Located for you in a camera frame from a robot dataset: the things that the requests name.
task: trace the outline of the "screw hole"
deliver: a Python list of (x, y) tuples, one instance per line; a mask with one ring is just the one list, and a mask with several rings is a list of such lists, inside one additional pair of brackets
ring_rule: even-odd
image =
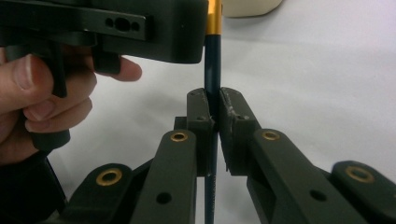
[(320, 201), (320, 202), (327, 201), (326, 195), (318, 190), (312, 189), (311, 191), (309, 191), (309, 193), (311, 194), (311, 197), (317, 201)]
[(132, 31), (139, 31), (140, 30), (140, 25), (137, 22), (132, 22), (131, 24), (131, 29)]
[(122, 171), (119, 168), (104, 170), (96, 177), (96, 184), (100, 186), (111, 186), (119, 182), (122, 178)]
[(128, 32), (131, 29), (130, 23), (124, 18), (116, 18), (115, 25), (116, 29), (121, 32)]
[(198, 119), (198, 120), (206, 120), (206, 117), (205, 117), (205, 116), (200, 116), (200, 117), (198, 117), (197, 119)]
[(111, 20), (110, 18), (107, 18), (105, 23), (106, 23), (107, 27), (113, 28), (113, 26), (114, 26), (114, 21)]
[(172, 196), (168, 192), (163, 192), (157, 195), (157, 203), (167, 204), (172, 201)]

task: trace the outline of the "white object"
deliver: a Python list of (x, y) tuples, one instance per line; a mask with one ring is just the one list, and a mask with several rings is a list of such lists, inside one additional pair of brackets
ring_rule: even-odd
[(222, 0), (225, 17), (259, 16), (272, 11), (282, 0)]

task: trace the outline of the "white table surface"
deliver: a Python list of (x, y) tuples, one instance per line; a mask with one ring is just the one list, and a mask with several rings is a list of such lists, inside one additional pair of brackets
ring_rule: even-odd
[[(186, 115), (186, 94), (204, 85), (203, 63), (133, 60), (142, 78), (100, 77), (91, 114), (49, 156), (67, 196), (96, 167), (151, 159)], [(222, 86), (241, 91), (262, 127), (285, 133), (317, 167), (361, 161), (396, 181), (396, 1), (284, 0), (265, 16), (225, 18)], [(226, 173), (221, 150), (215, 223), (259, 223), (246, 178)]]

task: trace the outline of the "black plastic part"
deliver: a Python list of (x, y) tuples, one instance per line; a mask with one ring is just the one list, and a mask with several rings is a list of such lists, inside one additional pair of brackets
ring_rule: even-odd
[(247, 175), (248, 141), (261, 126), (239, 91), (221, 88), (219, 113), (219, 135), (227, 168), (231, 175)]
[(195, 144), (187, 130), (163, 136), (130, 223), (194, 223)]
[(187, 94), (187, 129), (195, 134), (197, 139), (197, 174), (211, 174), (209, 166), (210, 148), (213, 145), (215, 122), (209, 114), (209, 105), (204, 89), (190, 91)]
[(30, 133), (33, 145), (40, 151), (51, 151), (62, 147), (70, 141), (69, 130), (57, 133)]
[(103, 52), (101, 46), (92, 48), (93, 66), (96, 72), (104, 74), (118, 74), (121, 69), (120, 55)]
[(134, 206), (134, 174), (121, 164), (107, 164), (88, 174), (56, 219), (42, 224), (128, 223)]
[(64, 209), (66, 198), (47, 155), (38, 152), (0, 167), (0, 223), (36, 223)]
[(271, 223), (367, 223), (285, 134), (256, 131), (251, 152), (276, 196)]
[[(62, 2), (66, 5), (2, 0), (0, 27), (28, 30), (41, 38), (58, 34), (68, 37), (65, 33), (78, 32), (78, 36), (69, 35), (73, 41), (66, 38), (61, 42), (77, 46), (87, 46), (86, 36), (78, 43), (81, 33), (96, 34), (103, 40), (103, 52), (169, 63), (198, 63), (202, 59), (207, 17), (205, 0)], [(19, 38), (20, 34), (1, 33), (0, 40), (11, 35)], [(0, 41), (0, 45), (10, 43)]]
[(330, 180), (370, 223), (396, 223), (396, 185), (377, 170), (356, 161), (337, 162)]

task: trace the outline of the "gold cylinder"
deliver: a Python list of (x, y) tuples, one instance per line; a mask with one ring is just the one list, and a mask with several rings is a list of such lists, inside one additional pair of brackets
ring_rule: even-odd
[(221, 0), (209, 0), (207, 35), (221, 35)]

